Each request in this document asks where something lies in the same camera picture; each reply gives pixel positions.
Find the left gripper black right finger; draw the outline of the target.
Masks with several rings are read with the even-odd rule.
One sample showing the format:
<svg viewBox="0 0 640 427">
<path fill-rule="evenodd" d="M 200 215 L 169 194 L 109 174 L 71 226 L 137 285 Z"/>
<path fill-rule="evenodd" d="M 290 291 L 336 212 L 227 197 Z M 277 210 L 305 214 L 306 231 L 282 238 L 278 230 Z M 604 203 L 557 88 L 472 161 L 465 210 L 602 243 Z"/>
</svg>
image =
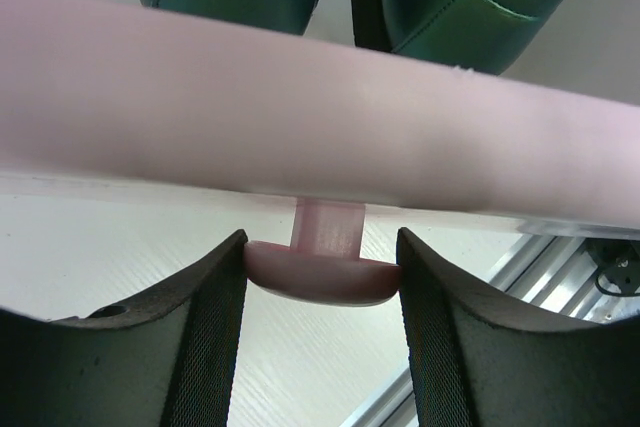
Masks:
<svg viewBox="0 0 640 427">
<path fill-rule="evenodd" d="M 398 233 L 400 300 L 423 426 L 635 426 L 639 320 L 533 306 Z"/>
</svg>

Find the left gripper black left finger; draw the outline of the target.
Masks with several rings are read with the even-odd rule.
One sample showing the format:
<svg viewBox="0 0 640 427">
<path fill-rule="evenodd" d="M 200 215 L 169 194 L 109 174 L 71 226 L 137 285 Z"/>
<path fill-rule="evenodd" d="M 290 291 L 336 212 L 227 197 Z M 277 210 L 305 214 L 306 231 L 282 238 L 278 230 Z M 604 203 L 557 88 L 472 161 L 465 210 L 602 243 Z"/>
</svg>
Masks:
<svg viewBox="0 0 640 427">
<path fill-rule="evenodd" d="M 223 426 L 247 277 L 237 231 L 86 318 L 1 314 L 5 426 Z"/>
</svg>

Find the light pink drawer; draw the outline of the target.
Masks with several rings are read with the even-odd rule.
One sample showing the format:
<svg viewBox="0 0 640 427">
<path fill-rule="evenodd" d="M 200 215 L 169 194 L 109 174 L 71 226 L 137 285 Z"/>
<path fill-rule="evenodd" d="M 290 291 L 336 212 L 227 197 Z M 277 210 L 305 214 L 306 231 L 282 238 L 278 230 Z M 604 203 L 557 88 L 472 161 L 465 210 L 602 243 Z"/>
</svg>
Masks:
<svg viewBox="0 0 640 427">
<path fill-rule="evenodd" d="M 1 188 L 300 202 L 256 283 L 360 305 L 398 271 L 358 258 L 368 204 L 510 230 L 639 235 L 639 110 L 237 24 L 100 0 L 1 0 Z M 321 250 L 330 227 L 351 244 Z"/>
</svg>

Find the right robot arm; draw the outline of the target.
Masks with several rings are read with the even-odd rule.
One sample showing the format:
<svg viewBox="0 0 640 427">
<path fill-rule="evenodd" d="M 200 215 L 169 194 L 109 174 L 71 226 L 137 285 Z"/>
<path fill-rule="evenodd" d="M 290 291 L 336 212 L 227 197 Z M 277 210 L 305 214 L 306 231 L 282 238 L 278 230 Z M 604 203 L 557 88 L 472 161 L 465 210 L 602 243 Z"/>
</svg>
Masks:
<svg viewBox="0 0 640 427">
<path fill-rule="evenodd" d="M 594 285 L 606 296 L 639 296 L 639 242 L 587 239 L 586 250 L 596 265 Z"/>
</svg>

